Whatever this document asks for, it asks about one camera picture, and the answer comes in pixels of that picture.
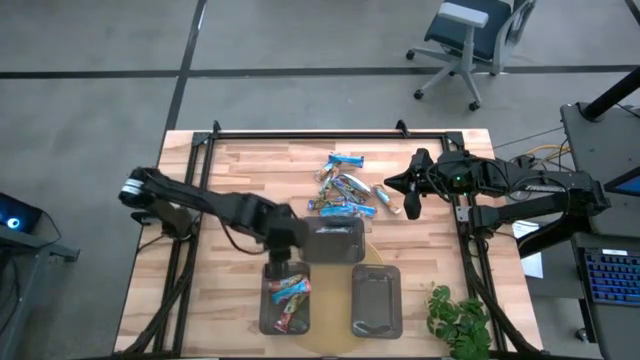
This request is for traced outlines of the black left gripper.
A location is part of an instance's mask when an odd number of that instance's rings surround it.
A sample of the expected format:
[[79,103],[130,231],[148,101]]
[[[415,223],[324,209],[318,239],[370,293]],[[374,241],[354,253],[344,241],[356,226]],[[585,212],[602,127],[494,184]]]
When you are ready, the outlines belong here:
[[264,240],[269,261],[265,264],[267,279],[289,277],[291,248],[303,248],[308,237],[308,223],[298,218],[291,207],[276,207],[269,213]]

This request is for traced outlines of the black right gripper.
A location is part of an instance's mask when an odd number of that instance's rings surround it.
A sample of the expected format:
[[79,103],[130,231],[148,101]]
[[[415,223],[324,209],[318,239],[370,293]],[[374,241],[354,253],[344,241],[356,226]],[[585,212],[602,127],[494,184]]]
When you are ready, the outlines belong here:
[[421,196],[435,193],[449,202],[453,195],[470,195],[478,190],[479,158],[466,151],[447,152],[443,156],[434,162],[425,148],[419,148],[408,171],[385,179],[386,186],[406,192],[404,209],[410,220],[421,214]]

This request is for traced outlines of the red yellow granola bar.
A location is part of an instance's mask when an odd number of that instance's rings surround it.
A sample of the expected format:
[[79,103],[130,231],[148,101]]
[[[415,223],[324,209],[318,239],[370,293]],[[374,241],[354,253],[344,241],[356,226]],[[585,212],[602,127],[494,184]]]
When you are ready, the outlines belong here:
[[284,279],[269,281],[267,283],[267,288],[270,292],[279,292],[281,290],[284,290],[296,285],[303,279],[304,279],[303,274],[292,275]]

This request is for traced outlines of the teal blue granola bar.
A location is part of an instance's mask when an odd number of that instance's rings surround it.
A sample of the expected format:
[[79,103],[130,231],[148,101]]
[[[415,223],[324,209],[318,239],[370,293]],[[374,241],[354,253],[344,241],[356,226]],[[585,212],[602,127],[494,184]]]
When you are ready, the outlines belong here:
[[271,295],[274,304],[282,304],[288,301],[294,295],[308,294],[311,291],[311,284],[307,278],[303,278],[298,283],[277,291]]

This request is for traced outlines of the multicolour granola bar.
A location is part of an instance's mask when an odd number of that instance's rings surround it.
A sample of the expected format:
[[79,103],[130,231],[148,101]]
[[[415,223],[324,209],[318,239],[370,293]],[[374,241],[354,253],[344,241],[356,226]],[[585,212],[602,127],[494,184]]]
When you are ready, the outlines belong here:
[[286,306],[284,307],[283,313],[288,315],[293,315],[299,309],[299,307],[302,305],[302,303],[306,300],[307,297],[308,297],[307,293],[297,293],[292,295],[289,298]]

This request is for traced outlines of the bright blue granola bar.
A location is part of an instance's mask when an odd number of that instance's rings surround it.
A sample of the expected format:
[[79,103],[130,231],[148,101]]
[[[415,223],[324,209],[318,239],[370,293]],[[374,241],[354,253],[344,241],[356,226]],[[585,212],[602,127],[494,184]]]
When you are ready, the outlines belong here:
[[364,166],[363,156],[348,156],[339,153],[330,153],[328,160],[333,164],[348,164],[357,168],[362,168]]

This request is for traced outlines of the light blue granola bar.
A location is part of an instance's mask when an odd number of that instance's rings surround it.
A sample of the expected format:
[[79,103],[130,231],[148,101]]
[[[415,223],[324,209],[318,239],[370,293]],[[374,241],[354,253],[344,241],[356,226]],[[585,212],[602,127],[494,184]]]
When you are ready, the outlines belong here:
[[345,205],[333,205],[323,207],[319,214],[323,217],[329,216],[345,216],[345,217],[365,217],[373,218],[377,214],[375,207],[346,203]]

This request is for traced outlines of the purple yellow granola bar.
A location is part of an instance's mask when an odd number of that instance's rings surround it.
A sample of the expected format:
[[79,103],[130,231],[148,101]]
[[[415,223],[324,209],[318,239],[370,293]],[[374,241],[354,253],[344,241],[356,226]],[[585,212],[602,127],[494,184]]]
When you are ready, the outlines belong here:
[[345,204],[346,199],[344,197],[337,197],[333,199],[316,198],[308,201],[307,209],[309,211],[313,211],[320,210],[325,207],[344,206]]

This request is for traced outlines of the clear grey plastic tray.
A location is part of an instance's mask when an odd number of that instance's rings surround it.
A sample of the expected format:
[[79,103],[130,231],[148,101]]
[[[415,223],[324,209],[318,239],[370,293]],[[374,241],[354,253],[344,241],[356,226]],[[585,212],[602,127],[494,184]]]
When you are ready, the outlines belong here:
[[352,271],[351,331],[356,337],[399,339],[403,333],[401,274],[391,265]]
[[260,294],[259,330],[264,335],[271,336],[298,336],[308,332],[311,325],[310,301],[307,297],[300,307],[293,313],[286,332],[278,330],[275,325],[280,319],[287,302],[276,304],[272,300],[272,292],[268,288],[270,279],[266,277],[267,264],[263,265]]
[[307,217],[309,232],[299,254],[317,264],[356,264],[365,257],[364,221],[359,217]]

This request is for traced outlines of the round woven straw placemat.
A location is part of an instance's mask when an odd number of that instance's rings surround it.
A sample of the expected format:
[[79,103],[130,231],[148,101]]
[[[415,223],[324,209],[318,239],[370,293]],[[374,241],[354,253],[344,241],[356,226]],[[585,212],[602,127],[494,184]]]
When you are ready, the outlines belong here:
[[354,264],[312,264],[310,328],[295,343],[312,356],[382,356],[394,341],[359,338],[351,331]]

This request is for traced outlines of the black diagonal beam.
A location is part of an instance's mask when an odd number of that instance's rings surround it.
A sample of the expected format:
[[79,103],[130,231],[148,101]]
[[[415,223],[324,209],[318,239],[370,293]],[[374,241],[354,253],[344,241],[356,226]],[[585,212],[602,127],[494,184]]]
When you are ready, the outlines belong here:
[[569,240],[574,233],[589,232],[590,230],[591,226],[587,217],[567,215],[518,239],[519,256],[526,258]]

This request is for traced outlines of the green leafy plant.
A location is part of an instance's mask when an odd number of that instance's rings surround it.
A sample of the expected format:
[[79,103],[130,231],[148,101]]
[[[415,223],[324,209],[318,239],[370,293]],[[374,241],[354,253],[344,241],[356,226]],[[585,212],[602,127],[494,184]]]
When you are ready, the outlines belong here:
[[429,332],[444,342],[453,360],[489,360],[489,316],[477,298],[455,302],[450,288],[436,285],[426,301]]

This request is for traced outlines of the white paper sheet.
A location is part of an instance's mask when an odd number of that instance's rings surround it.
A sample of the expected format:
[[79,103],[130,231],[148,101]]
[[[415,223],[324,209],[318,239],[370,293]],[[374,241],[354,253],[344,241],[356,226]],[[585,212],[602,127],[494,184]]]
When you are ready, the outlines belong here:
[[[538,230],[539,228],[539,224],[524,220],[518,220],[512,224],[513,235],[517,239],[520,239],[525,235]],[[524,274],[527,277],[533,277],[537,279],[544,278],[542,255],[540,252],[522,258],[521,265],[523,267]]]

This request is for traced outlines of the grey office chair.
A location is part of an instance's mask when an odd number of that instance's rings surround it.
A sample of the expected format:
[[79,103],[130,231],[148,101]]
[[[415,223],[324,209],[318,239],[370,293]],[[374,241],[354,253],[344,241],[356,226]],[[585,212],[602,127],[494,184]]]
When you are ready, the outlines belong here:
[[424,40],[441,50],[412,47],[405,58],[418,54],[444,61],[446,65],[413,93],[420,100],[425,92],[446,76],[460,76],[473,96],[468,108],[476,111],[482,98],[473,78],[481,68],[495,77],[500,74],[513,49],[520,42],[524,27],[538,0],[444,0],[432,20]]

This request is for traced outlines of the grey side desk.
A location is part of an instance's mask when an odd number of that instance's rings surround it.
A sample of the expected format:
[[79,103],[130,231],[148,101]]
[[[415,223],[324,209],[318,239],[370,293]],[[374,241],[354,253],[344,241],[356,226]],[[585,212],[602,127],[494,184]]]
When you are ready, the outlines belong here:
[[603,235],[640,238],[640,197],[607,192],[604,185],[640,166],[640,118],[621,108],[586,120],[579,104],[560,108],[574,165],[599,181],[611,207],[590,218],[592,229]]

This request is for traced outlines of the black pole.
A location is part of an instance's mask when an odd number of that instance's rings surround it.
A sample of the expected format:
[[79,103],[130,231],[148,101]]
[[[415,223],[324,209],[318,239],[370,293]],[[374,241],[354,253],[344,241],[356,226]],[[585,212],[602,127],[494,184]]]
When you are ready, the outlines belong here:
[[585,107],[580,108],[582,116],[590,122],[600,122],[599,117],[640,87],[640,66],[614,84],[602,95]]

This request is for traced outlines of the blue lit screen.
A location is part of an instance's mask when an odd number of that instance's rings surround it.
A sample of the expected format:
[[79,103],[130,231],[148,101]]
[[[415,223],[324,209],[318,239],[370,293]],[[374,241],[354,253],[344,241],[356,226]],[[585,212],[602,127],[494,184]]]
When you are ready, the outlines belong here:
[[607,182],[604,189],[611,193],[640,197],[640,166]]

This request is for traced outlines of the backlit black keyboard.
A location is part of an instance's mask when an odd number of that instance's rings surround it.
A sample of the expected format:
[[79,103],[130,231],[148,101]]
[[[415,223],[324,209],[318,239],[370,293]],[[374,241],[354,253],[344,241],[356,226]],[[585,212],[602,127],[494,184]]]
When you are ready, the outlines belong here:
[[640,251],[584,248],[581,267],[594,303],[640,307]]

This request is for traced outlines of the grey metal stand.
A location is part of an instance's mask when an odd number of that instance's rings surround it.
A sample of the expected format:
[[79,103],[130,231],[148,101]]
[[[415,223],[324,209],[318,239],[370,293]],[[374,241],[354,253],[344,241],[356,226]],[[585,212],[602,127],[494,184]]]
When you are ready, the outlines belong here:
[[26,321],[32,311],[37,292],[42,287],[43,274],[50,256],[58,256],[65,262],[75,262],[78,248],[47,242],[36,235],[0,226],[0,263],[6,263],[14,271],[9,285],[8,307],[0,307],[0,360],[13,360]]

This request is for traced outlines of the grey keyboard desk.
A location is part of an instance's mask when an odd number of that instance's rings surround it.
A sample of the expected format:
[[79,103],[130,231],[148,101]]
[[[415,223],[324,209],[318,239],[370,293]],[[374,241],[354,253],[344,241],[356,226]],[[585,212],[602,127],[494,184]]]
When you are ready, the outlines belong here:
[[601,355],[605,360],[640,360],[640,307],[594,303],[581,267],[584,248],[640,251],[640,238],[577,233],[571,242],[589,314],[588,330]]

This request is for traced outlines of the computer with blue light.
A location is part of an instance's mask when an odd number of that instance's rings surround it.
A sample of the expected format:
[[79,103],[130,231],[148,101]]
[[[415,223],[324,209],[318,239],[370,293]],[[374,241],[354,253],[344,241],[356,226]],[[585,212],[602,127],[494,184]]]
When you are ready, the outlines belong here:
[[0,225],[13,231],[31,234],[43,211],[7,194],[0,193]]

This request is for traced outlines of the black metal table frame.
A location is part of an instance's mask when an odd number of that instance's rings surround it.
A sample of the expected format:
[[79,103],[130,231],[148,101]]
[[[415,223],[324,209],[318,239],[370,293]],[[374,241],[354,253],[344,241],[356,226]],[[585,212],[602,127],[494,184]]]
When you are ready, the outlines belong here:
[[[219,131],[212,144],[194,130],[169,132],[158,168],[167,176],[194,184],[206,182],[218,192],[253,192],[286,202],[299,216],[319,189],[314,178],[330,153],[361,155],[356,176],[379,183],[402,172],[419,148],[438,156],[457,143],[473,154],[494,151],[485,129]],[[447,285],[455,299],[468,294],[460,243],[451,205],[425,198],[419,219],[408,220],[380,207],[365,225],[369,263],[396,266],[401,273],[403,333],[382,356],[362,358],[440,358],[446,345],[426,326],[429,289]],[[189,293],[172,308],[162,344],[151,344],[141,360],[171,358],[288,358],[312,356],[295,336],[269,336],[259,330],[261,271],[265,256],[254,241],[224,232],[205,216]]]

